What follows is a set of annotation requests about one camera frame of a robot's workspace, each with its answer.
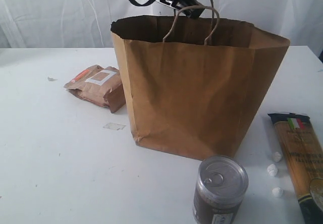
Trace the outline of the brown coffee pouch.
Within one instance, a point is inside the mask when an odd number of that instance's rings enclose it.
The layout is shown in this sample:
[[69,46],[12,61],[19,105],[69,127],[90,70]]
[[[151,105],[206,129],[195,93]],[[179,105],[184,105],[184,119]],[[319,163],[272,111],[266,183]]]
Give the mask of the brown coffee pouch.
[[93,65],[66,83],[64,88],[79,99],[109,108],[111,113],[126,104],[120,71],[114,67]]

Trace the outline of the brown can silver lid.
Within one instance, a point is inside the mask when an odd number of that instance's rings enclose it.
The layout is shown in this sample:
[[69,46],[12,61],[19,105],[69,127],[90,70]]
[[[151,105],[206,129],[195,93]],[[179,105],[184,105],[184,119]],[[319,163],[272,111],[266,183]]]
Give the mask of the brown can silver lid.
[[197,223],[233,223],[249,179],[234,159],[215,155],[201,162],[195,186],[193,215]]

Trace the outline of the spaghetti packet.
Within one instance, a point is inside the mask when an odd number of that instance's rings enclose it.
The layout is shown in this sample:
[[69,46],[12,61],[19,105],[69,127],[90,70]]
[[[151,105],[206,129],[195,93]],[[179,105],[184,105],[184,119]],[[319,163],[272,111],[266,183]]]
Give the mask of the spaghetti packet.
[[322,147],[310,122],[299,114],[268,114],[305,223],[322,223]]

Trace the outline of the brown paper bag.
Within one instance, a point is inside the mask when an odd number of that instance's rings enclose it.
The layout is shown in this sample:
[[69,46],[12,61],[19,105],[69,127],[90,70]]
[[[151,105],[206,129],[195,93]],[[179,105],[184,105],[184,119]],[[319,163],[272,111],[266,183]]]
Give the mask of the brown paper bag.
[[209,10],[111,24],[136,145],[200,160],[237,152],[290,40]]

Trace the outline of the clear tape piece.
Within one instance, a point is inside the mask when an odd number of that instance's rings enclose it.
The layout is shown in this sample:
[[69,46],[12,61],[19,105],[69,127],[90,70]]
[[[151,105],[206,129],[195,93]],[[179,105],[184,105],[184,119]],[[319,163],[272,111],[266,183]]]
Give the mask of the clear tape piece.
[[126,125],[117,124],[117,123],[107,123],[103,126],[104,129],[119,131],[123,130],[126,127]]

